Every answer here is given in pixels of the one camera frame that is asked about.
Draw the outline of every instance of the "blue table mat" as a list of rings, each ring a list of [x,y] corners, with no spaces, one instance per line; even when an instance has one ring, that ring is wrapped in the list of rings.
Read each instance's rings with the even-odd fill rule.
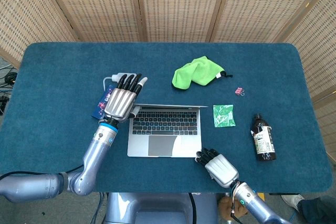
[[[206,55],[233,78],[186,91],[171,85],[175,69]],[[327,190],[331,169],[306,86],[291,44],[44,42],[25,52],[0,131],[0,173],[57,173],[82,164],[98,127],[91,114],[102,79],[142,73],[148,82],[137,103],[205,105],[202,146],[215,148],[238,169],[240,180],[272,193]],[[245,96],[235,90],[243,87]],[[212,106],[234,105],[235,127],[214,127]],[[272,126],[277,159],[257,161],[250,127],[261,113]],[[127,156],[129,123],[98,173],[97,191],[221,192],[192,158]]]

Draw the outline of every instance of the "small green package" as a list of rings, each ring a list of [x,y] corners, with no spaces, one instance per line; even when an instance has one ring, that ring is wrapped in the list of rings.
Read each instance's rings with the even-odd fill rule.
[[[236,126],[233,119],[233,105],[214,105],[215,127]]]

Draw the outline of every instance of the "bottle label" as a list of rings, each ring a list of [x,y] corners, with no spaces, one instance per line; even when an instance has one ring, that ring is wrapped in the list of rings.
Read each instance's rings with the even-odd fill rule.
[[[257,154],[275,152],[271,137],[271,127],[263,126],[262,131],[253,136]]]

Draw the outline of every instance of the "silver laptop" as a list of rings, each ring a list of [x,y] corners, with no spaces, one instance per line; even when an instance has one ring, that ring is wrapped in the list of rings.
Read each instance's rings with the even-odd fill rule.
[[[202,148],[203,106],[137,104],[130,120],[127,155],[130,157],[196,157]]]

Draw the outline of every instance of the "shoe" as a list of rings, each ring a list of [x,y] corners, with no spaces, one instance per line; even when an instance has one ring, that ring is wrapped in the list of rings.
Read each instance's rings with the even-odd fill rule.
[[[297,212],[299,211],[298,203],[300,201],[302,201],[303,199],[305,199],[305,198],[303,198],[303,196],[301,194],[298,194],[298,195],[281,195],[281,197],[288,206],[290,206],[292,208],[295,208]]]

